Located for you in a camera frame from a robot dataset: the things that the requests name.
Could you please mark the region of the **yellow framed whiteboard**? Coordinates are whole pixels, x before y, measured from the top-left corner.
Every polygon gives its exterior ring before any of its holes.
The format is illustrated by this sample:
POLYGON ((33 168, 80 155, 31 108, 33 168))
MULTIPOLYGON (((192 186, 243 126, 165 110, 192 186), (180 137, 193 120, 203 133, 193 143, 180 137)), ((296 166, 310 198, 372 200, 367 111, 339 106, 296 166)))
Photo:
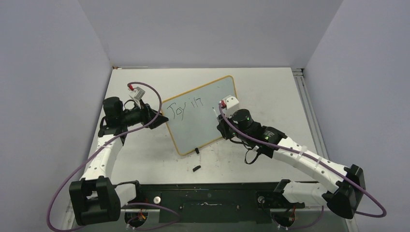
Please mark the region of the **yellow framed whiteboard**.
POLYGON ((184 156, 219 138, 218 121, 212 107, 219 113, 219 102, 228 95, 237 97, 234 78, 216 79, 162 102, 161 112, 177 154, 184 156))

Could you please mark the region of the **black marker cap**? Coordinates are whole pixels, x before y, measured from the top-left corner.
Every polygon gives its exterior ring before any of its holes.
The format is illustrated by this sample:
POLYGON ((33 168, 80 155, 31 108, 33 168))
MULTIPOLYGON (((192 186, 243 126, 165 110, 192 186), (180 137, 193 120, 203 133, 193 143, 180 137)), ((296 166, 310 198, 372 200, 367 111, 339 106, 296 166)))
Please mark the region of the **black marker cap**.
POLYGON ((201 165, 198 165, 198 166, 194 167, 194 168, 192 169, 192 171, 195 172, 195 171, 199 170, 200 168, 201 168, 201 165))

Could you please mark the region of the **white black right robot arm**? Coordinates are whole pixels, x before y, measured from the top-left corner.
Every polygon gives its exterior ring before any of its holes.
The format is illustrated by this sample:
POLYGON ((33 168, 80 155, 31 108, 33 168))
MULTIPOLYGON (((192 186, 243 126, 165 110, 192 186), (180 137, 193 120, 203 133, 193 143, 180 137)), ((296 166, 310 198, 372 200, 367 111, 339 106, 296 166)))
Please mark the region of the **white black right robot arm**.
POLYGON ((345 219, 352 219, 358 213, 366 189, 361 167, 334 163, 313 153, 284 132, 254 121, 247 109, 239 109, 231 117, 218 113, 217 121, 223 139, 237 138, 238 143, 256 152, 256 156, 265 155, 286 163, 315 180, 315 183, 281 181, 273 194, 276 205, 324 205, 345 219))

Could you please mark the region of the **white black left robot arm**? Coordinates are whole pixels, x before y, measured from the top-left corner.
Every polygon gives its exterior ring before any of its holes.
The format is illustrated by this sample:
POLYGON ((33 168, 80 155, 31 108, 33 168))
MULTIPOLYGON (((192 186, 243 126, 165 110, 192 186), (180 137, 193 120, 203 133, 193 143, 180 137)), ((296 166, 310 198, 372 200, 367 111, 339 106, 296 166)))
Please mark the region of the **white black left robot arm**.
POLYGON ((97 136, 98 154, 87 163, 80 180, 69 186, 75 220, 79 226, 117 221, 123 206, 138 208, 144 194, 137 190, 138 181, 112 184, 110 177, 117 156, 125 144, 128 128, 136 124, 154 129, 168 118, 142 100, 132 109, 125 109, 119 97, 103 101, 104 117, 97 136))

